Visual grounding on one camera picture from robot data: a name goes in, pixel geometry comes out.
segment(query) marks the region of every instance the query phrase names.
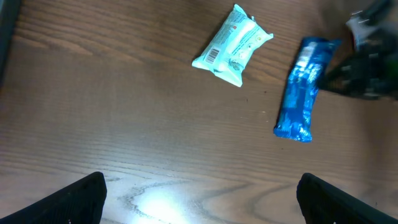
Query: light blue snack packet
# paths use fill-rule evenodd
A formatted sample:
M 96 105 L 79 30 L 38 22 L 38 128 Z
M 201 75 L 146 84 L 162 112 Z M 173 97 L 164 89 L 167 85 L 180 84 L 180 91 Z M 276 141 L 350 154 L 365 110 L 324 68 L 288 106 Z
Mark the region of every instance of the light blue snack packet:
M 340 40 L 306 37 L 286 84 L 284 101 L 274 134 L 301 142 L 312 141 L 311 113 L 322 77 Z
M 267 34 L 241 7 L 235 4 L 221 29 L 192 66 L 213 72 L 238 87 L 242 86 L 242 72 L 254 50 L 274 37 Z

